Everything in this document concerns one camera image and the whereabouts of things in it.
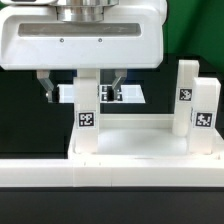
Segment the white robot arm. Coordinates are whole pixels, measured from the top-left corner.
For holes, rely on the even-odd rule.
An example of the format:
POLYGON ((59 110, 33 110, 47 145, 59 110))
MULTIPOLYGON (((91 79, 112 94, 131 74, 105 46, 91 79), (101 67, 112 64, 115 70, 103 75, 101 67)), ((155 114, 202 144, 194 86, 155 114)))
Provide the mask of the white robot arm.
POLYGON ((167 0, 0 0, 5 70, 156 68, 167 0))

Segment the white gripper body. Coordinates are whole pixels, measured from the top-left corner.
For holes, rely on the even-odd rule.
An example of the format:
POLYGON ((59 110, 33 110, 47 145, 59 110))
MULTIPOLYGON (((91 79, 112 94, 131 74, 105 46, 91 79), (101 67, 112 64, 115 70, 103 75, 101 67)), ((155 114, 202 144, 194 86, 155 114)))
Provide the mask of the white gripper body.
POLYGON ((5 70, 156 68, 167 0, 0 0, 5 70))

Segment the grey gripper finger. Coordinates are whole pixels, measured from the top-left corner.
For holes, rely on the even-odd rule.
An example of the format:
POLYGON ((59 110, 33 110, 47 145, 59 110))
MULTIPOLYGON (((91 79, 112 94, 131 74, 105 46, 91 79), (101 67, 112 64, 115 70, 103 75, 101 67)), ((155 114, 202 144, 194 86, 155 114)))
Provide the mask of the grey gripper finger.
POLYGON ((50 79, 49 70, 37 70, 37 79, 46 90, 46 98, 49 103, 59 102, 59 88, 56 87, 50 79))
POLYGON ((107 97, 109 100, 117 100, 118 99, 118 90, 124 81, 127 78, 127 70, 126 69, 116 69, 115 70, 115 79, 112 83, 112 86, 107 90, 107 97))

